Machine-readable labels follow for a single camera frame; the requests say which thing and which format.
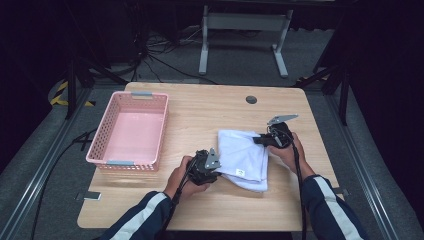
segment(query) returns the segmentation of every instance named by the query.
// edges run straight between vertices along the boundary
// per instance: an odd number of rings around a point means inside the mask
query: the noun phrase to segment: white cloth
[[[268,190],[268,150],[255,144],[253,131],[219,130],[218,147],[221,167],[216,171],[234,184],[255,192]]]

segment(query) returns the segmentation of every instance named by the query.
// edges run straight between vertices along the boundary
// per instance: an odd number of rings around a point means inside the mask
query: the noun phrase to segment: dark blue sleeve
[[[162,192],[149,192],[100,237],[104,239],[153,240],[171,210],[171,199]]]
[[[318,239],[368,239],[358,217],[334,194],[328,179],[319,175],[307,177],[302,187],[302,201]]]

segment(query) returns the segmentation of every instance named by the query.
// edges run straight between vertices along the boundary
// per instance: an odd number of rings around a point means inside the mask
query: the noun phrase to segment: basket
[[[86,160],[101,170],[158,171],[168,98],[165,93],[113,93]]]

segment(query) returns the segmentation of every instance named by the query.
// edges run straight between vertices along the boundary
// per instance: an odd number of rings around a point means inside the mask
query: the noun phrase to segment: reflective stripe
[[[126,222],[119,231],[111,238],[112,240],[130,239],[131,236],[140,228],[141,225],[153,213],[156,206],[165,199],[164,193],[158,193],[152,197],[141,212],[137,213],[131,220]]]
[[[339,225],[339,228],[341,229],[345,238],[348,240],[362,239],[355,225],[350,221],[349,217],[340,207],[336,200],[336,195],[334,195],[327,182],[322,177],[315,177],[314,180],[318,183],[319,188],[324,194],[325,202],[327,203],[328,208],[333,214],[334,219]]]

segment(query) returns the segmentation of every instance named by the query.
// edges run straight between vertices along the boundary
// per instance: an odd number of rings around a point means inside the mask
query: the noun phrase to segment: person
[[[310,216],[312,229],[318,239],[368,239],[354,211],[334,194],[330,182],[316,174],[307,163],[303,146],[293,132],[294,144],[299,152],[299,166],[303,187],[301,199]],[[269,152],[281,158],[284,164],[296,174],[295,157],[292,147],[279,149],[267,147]],[[100,239],[155,239],[162,224],[169,217],[173,198],[184,177],[187,163],[192,159],[184,156],[175,168],[163,192],[152,191],[134,207],[130,208],[116,223],[107,229]],[[205,191],[210,184],[197,186],[187,182],[181,194],[184,201],[193,194]]]

